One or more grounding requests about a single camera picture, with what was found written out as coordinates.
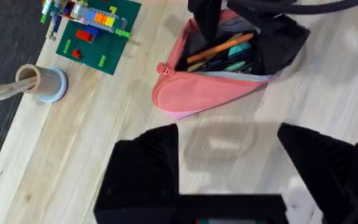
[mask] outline pink pencil case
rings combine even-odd
[[[238,17],[231,10],[223,10],[219,25],[230,23]],[[160,76],[152,92],[153,103],[173,119],[181,119],[235,100],[273,78],[273,75],[236,72],[209,72],[209,75],[205,75],[203,72],[176,71],[186,41],[195,31],[198,31],[196,22],[190,19],[178,36],[168,60],[157,65]]]

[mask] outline wooden table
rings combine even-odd
[[[174,122],[151,91],[157,62],[191,16],[186,2],[142,1],[114,76],[56,55],[59,39],[45,42],[37,65],[64,69],[70,87],[52,105],[24,95],[0,153],[0,223],[96,223],[114,143]],[[177,122],[182,193],[290,192],[299,176],[276,137],[282,121],[358,141],[358,7],[296,19],[312,33],[291,67],[266,88]]]

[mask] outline black cable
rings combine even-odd
[[[285,14],[323,14],[349,9],[358,6],[358,0],[342,0],[326,4],[297,5],[271,3],[262,0],[231,0],[243,6],[259,11],[285,13]]]

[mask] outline gray floor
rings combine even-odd
[[[13,82],[21,65],[36,62],[47,30],[40,11],[41,0],[0,0],[0,84]],[[20,99],[0,101],[0,148]]]

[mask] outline lego structure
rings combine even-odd
[[[41,22],[51,16],[46,38],[55,40],[67,18],[57,54],[113,75],[139,9],[127,0],[44,0]]]

